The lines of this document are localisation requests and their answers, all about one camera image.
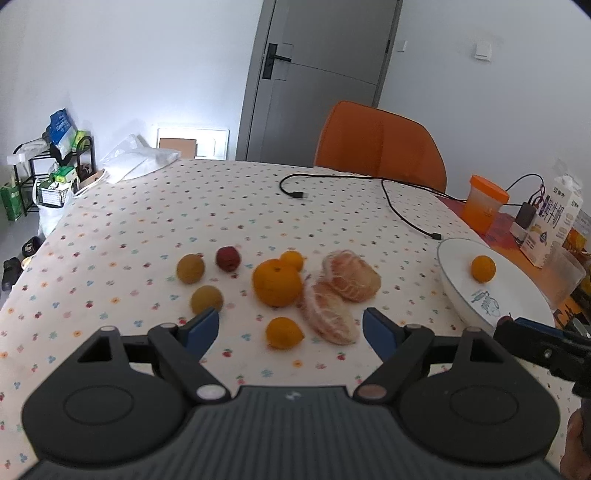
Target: plastic cup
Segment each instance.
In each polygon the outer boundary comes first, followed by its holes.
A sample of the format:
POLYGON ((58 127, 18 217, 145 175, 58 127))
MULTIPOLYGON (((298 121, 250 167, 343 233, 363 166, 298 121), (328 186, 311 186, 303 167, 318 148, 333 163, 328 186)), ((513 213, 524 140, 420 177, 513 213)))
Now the plastic cup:
POLYGON ((555 245, 550 250, 535 284, 552 311, 555 311, 581 283, 585 275, 585 269, 574 255, 565 248, 555 245))
POLYGON ((470 195, 462 212, 464 220, 476 233, 484 235, 495 220, 495 215, 509 200, 509 194, 490 180, 473 175, 470 195))

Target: yellow fruit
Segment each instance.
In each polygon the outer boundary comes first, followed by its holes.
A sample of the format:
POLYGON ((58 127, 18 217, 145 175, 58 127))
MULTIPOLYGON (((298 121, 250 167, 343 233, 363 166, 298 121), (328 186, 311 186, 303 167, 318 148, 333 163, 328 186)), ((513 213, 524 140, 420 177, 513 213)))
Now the yellow fruit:
POLYGON ((199 255, 185 255, 177 264, 177 278, 183 283, 197 283, 204 271, 205 264, 199 255))
POLYGON ((474 280, 480 283, 490 282, 496 273, 496 265, 491 257, 486 255, 478 255, 473 261, 470 268, 474 280))
POLYGON ((287 317, 272 319, 265 330, 267 342, 273 348, 286 350, 296 346, 304 338, 297 323, 287 317))
POLYGON ((203 310, 209 307, 220 311, 223 306, 223 296, 216 287, 211 285, 204 285, 195 290, 191 296, 191 310, 195 315, 199 315, 203 310))
POLYGON ((252 286, 260 301, 271 307, 286 307, 300 296, 297 270, 276 258, 264 261, 252 274, 252 286))
POLYGON ((295 250, 288 250, 287 252, 282 253, 279 260, 289 263, 298 272, 301 272, 301 269, 304 268, 304 257, 301 256, 301 253, 296 252, 295 250))

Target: human hand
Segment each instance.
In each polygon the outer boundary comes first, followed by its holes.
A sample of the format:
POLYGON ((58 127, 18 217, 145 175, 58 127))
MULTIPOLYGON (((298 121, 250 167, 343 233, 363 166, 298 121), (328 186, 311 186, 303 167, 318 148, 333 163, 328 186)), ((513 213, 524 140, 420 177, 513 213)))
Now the human hand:
POLYGON ((560 461, 560 473, 567 480, 588 480, 591 477, 591 458, 583 450, 582 433, 583 417, 578 409, 569 418, 564 455, 560 461))

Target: door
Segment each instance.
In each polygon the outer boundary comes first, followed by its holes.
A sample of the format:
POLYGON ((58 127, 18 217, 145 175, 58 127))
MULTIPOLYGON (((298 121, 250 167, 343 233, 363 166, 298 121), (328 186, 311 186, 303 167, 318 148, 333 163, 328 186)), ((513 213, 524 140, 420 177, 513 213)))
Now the door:
POLYGON ((340 100, 374 101, 397 0, 277 0, 246 159, 310 167, 340 100))

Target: orange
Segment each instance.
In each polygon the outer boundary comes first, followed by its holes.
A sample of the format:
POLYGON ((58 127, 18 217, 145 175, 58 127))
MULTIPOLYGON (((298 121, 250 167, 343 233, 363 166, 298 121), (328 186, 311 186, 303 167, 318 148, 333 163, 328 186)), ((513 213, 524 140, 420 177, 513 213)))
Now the orange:
POLYGON ((298 272, 301 272, 301 269, 304 268, 304 257, 301 256, 301 253, 296 252, 295 250, 288 250, 287 252, 282 253, 279 260, 289 263, 298 272))
POLYGON ((491 257, 478 255, 472 260, 470 272, 474 280, 480 283, 490 282, 496 273, 496 265, 491 257))
POLYGON ((264 261, 252 273, 252 286, 259 300, 271 307, 286 307, 300 296, 297 270, 277 258, 264 261))
POLYGON ((265 329, 267 342, 273 348, 286 350, 296 346, 304 338, 297 323, 287 317, 272 319, 265 329))

